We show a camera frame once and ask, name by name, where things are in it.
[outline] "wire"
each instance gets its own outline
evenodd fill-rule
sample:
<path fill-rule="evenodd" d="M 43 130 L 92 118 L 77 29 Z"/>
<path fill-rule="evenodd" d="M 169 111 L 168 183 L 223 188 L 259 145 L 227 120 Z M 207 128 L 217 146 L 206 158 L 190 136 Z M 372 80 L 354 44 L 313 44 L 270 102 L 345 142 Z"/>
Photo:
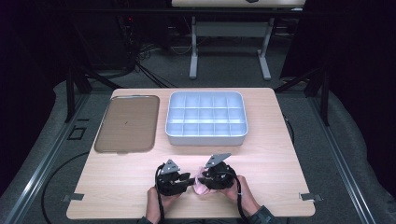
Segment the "wire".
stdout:
<path fill-rule="evenodd" d="M 154 47 L 155 46 L 153 44 L 148 44 L 146 46 L 143 46 L 140 49 L 140 52 L 137 54 L 138 60 L 143 61 L 143 60 L 149 59 L 151 57 L 151 52 L 159 49 L 159 48 L 154 48 Z"/>
<path fill-rule="evenodd" d="M 83 153 L 78 154 L 77 156 L 75 156 L 75 157 L 73 157 L 73 158 L 71 158 L 71 159 L 65 161 L 61 166 L 59 166 L 59 167 L 52 173 L 52 175 L 49 177 L 47 183 L 44 185 L 43 192 L 42 192 L 42 194 L 41 194 L 41 211 L 42 211 L 43 216 L 44 216 L 44 219 L 46 219 L 47 223 L 50 224 L 51 222 L 50 222 L 49 217 L 47 216 L 47 212 L 46 212 L 46 208 L 45 208 L 45 200 L 44 200 L 44 199 L 45 199 L 47 187 L 48 187 L 48 185 L 50 184 L 51 179 L 52 179 L 52 178 L 53 178 L 64 166 L 66 166 L 67 163 L 69 163 L 70 161 L 73 161 L 73 160 L 75 160 L 75 159 L 77 159 L 77 158 L 79 158 L 79 157 L 82 157 L 82 156 L 84 156 L 84 155 L 87 155 L 88 153 L 90 153 L 90 151 L 83 152 Z"/>
<path fill-rule="evenodd" d="M 172 50 L 175 54 L 183 55 L 183 54 L 188 53 L 188 52 L 190 51 L 191 47 L 192 47 L 192 45 L 185 46 L 185 47 L 183 47 L 183 46 L 171 47 L 171 50 Z M 184 49 L 184 48 L 188 48 L 188 49 L 184 50 L 183 52 L 178 52 L 178 51 L 176 50 L 176 49 Z"/>
<path fill-rule="evenodd" d="M 242 220 L 245 223 L 249 223 L 248 218 L 245 216 L 244 210 L 242 208 L 242 189 L 241 189 L 241 182 L 238 179 L 238 176 L 229 173 L 229 172 L 217 172 L 217 174 L 225 174 L 225 175 L 230 175 L 236 180 L 236 188 L 238 191 L 238 198 L 237 198 L 237 206 L 238 206 L 238 212 L 239 215 L 241 216 Z"/>
<path fill-rule="evenodd" d="M 117 74 L 112 74 L 112 75 L 101 75 L 101 77 L 105 77 L 107 79 L 112 79 L 112 78 L 116 78 L 116 77 L 124 77 L 130 73 L 132 73 L 134 71 L 134 68 L 130 67 L 130 68 L 124 68 L 122 71 L 120 71 Z"/>
<path fill-rule="evenodd" d="M 288 124 L 289 128 L 290 128 L 290 132 L 291 132 L 291 142 L 294 144 L 294 130 L 293 127 L 290 124 L 290 121 L 288 118 L 286 118 L 286 116 L 282 113 L 283 115 L 283 119 L 286 121 L 286 123 Z"/>
<path fill-rule="evenodd" d="M 163 221 L 165 220 L 165 212 L 163 211 L 163 200 L 161 199 L 161 194 L 160 194 L 160 190 L 158 189 L 158 172 L 165 166 L 165 163 L 163 163 L 162 165 L 160 165 L 157 168 L 157 171 L 155 172 L 155 189 L 157 190 L 157 197 L 158 197 L 158 205 L 160 206 L 160 213 L 161 213 L 161 219 L 160 219 L 160 224 L 163 223 Z"/>
<path fill-rule="evenodd" d="M 176 85 L 174 85 L 170 81 L 166 80 L 165 78 L 160 77 L 153 72 L 150 72 L 145 66 L 143 66 L 140 63 L 140 59 L 136 59 L 135 64 L 140 69 L 140 71 L 142 71 L 143 74 L 145 74 L 145 76 L 148 77 L 152 82 L 154 82 L 158 87 L 160 87 L 160 88 L 170 88 L 170 87 L 176 88 L 177 87 Z"/>
<path fill-rule="evenodd" d="M 186 17 L 183 17 L 183 20 L 184 20 L 184 22 L 186 23 L 186 26 L 187 26 L 187 28 L 189 29 L 190 34 L 192 35 L 191 29 L 190 29 L 189 23 L 188 23 L 187 20 L 186 20 Z M 188 49 L 185 50 L 184 52 L 177 52 L 177 51 L 175 50 L 176 48 L 188 48 Z M 190 44 L 190 45 L 187 46 L 187 47 L 171 47 L 171 50 L 172 50 L 175 54 L 182 55 L 182 54 L 185 54 L 185 53 L 189 52 L 191 48 L 192 48 L 192 44 Z"/>

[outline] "human hand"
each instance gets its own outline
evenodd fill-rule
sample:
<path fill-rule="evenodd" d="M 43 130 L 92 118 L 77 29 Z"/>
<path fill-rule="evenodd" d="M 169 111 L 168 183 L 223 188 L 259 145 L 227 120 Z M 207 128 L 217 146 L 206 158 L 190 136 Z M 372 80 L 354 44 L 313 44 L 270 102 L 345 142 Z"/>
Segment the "human hand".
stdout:
<path fill-rule="evenodd" d="M 161 201 L 163 203 L 163 211 L 166 213 L 173 202 L 180 197 L 181 194 L 164 196 L 161 195 Z M 148 204 L 146 208 L 146 219 L 153 224 L 157 224 L 161 219 L 160 206 L 158 202 L 158 194 L 155 187 L 151 187 L 148 190 Z"/>
<path fill-rule="evenodd" d="M 245 212 L 248 213 L 249 216 L 252 216 L 261 207 L 254 199 L 253 194 L 251 193 L 250 188 L 248 187 L 248 182 L 247 182 L 246 178 L 242 175 L 238 175 L 237 178 L 241 184 L 241 193 L 242 193 L 241 205 L 242 205 L 242 208 L 244 209 Z M 227 196 L 227 198 L 229 198 L 233 203 L 237 204 L 238 188 L 237 188 L 235 179 L 233 180 L 232 187 L 230 187 L 229 189 L 219 189 L 218 192 L 221 192 L 222 194 Z"/>

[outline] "gray carpet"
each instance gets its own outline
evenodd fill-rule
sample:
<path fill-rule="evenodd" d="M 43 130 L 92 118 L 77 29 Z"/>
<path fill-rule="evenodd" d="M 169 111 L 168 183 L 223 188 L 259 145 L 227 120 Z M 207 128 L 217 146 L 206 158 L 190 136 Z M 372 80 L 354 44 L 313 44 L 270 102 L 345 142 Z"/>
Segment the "gray carpet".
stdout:
<path fill-rule="evenodd" d="M 202 39 L 199 48 L 198 78 L 189 80 L 190 53 L 178 54 L 173 51 L 153 50 L 141 63 L 151 72 L 184 87 L 268 87 L 276 88 L 283 84 L 279 74 L 288 51 L 289 40 L 274 37 L 267 52 L 267 61 L 273 79 L 264 81 L 256 56 L 261 41 L 256 38 L 211 38 Z M 186 49 L 177 48 L 177 52 Z M 125 77 L 112 79 L 126 88 L 157 88 L 142 72 L 135 71 Z M 91 80 L 93 92 L 86 104 L 70 125 L 86 128 L 81 140 L 64 140 L 60 153 L 54 160 L 49 174 L 70 160 L 91 148 L 93 138 L 106 109 L 111 90 Z M 279 93 L 282 112 L 287 116 L 294 130 L 295 149 L 301 163 L 308 187 L 313 193 L 321 193 L 325 199 L 316 203 L 317 212 L 312 217 L 293 217 L 290 223 L 361 223 L 347 188 L 335 166 L 328 139 L 321 130 L 320 120 L 315 119 L 316 109 L 306 99 L 299 84 L 291 92 Z M 6 222 L 8 214 L 20 198 L 23 189 L 34 174 L 35 168 L 52 149 L 58 133 L 62 130 L 66 117 L 65 85 L 55 88 L 57 102 L 51 117 L 37 139 L 32 152 L 22 166 L 6 193 L 0 200 L 1 221 Z M 329 121 L 337 143 L 355 176 L 361 192 L 372 211 L 376 223 L 395 223 L 394 201 L 381 188 L 365 159 L 365 145 L 353 119 L 342 104 L 331 94 Z M 70 161 L 51 179 L 45 194 L 45 208 L 52 223 L 134 223 L 133 220 L 84 220 L 75 221 L 66 217 L 68 203 L 61 201 L 65 194 L 74 192 L 79 175 L 87 156 Z M 22 223 L 45 223 L 41 209 L 40 188 L 27 207 Z"/>

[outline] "sleeve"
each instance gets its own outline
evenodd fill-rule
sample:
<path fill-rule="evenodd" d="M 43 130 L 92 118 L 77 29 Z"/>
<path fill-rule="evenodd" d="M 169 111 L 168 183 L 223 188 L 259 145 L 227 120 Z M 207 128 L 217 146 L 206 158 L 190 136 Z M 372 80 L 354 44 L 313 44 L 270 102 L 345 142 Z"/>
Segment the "sleeve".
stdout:
<path fill-rule="evenodd" d="M 137 221 L 137 224 L 152 224 L 152 223 L 145 217 L 142 217 Z"/>
<path fill-rule="evenodd" d="M 257 211 L 249 219 L 250 224 L 280 224 L 280 221 L 276 219 L 271 212 L 263 205 L 259 211 Z"/>

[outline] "dark background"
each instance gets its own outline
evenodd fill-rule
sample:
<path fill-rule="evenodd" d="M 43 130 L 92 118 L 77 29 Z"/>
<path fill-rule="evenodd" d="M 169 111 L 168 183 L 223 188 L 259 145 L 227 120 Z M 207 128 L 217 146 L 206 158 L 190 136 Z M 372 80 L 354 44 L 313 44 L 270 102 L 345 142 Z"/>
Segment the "dark background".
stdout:
<path fill-rule="evenodd" d="M 98 1 L 96 7 L 113 7 L 108 2 Z M 368 162 L 379 182 L 396 196 L 396 166 L 393 165 L 396 161 L 396 4 L 390 0 L 348 3 L 307 0 L 304 8 L 334 12 L 346 9 L 353 17 L 343 22 L 300 20 L 282 77 L 302 76 L 312 68 L 326 65 L 331 76 L 331 91 L 361 129 Z M 63 29 L 76 31 L 70 27 L 73 23 L 61 17 L 49 18 L 34 1 L 9 1 L 2 3 L 0 10 L 0 192 L 3 193 L 49 117 L 55 100 L 52 89 L 65 80 L 71 65 L 70 55 L 91 69 L 103 62 L 97 62 L 90 49 L 84 48 L 84 40 L 76 36 L 78 33 L 62 35 Z M 116 20 L 102 23 L 83 15 L 74 20 L 78 21 L 78 31 L 96 34 L 90 40 L 102 46 L 96 53 L 117 55 L 107 57 L 107 65 L 111 68 L 133 66 L 129 64 L 121 35 L 112 35 L 120 31 Z M 149 35 L 161 29 L 163 24 L 159 24 L 159 30 L 142 28 L 142 32 Z M 166 41 L 158 44 L 166 48 Z"/>

